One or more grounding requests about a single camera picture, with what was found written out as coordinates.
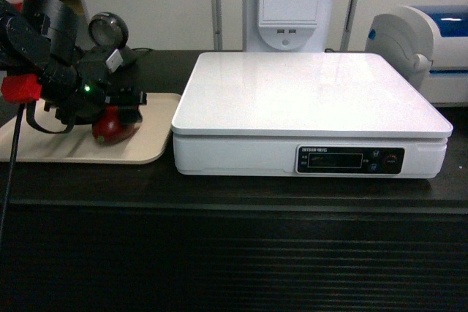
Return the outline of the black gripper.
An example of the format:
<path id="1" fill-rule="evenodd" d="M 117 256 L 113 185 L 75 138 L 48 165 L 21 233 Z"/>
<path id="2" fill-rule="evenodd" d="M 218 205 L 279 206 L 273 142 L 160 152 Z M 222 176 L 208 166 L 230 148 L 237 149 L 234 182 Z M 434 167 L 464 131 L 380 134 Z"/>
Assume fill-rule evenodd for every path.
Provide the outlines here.
<path id="1" fill-rule="evenodd" d="M 135 106 L 147 105 L 146 92 L 128 87 L 107 95 L 109 69 L 106 61 L 111 54 L 111 47 L 96 46 L 72 66 L 50 61 L 39 76 L 41 98 L 56 109 L 56 118 L 60 122 L 93 123 L 103 114 L 105 103 L 111 105 L 109 113 L 120 124 L 143 121 Z"/>

